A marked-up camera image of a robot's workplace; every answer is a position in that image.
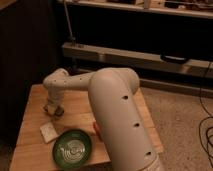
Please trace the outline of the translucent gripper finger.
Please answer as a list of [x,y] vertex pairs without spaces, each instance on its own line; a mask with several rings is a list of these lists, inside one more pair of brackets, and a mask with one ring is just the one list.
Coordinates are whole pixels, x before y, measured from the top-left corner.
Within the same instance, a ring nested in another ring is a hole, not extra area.
[[49,104],[46,104],[43,109],[48,115],[55,115],[57,111],[57,108],[55,106]]

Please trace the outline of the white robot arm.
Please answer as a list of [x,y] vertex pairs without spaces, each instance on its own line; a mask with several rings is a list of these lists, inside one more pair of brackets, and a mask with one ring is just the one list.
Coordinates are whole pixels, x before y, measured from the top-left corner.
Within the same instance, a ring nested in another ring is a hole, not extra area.
[[114,171],[165,171],[134,100],[140,87],[130,68],[104,68],[71,76],[60,68],[43,80],[45,109],[56,115],[66,90],[88,93]]

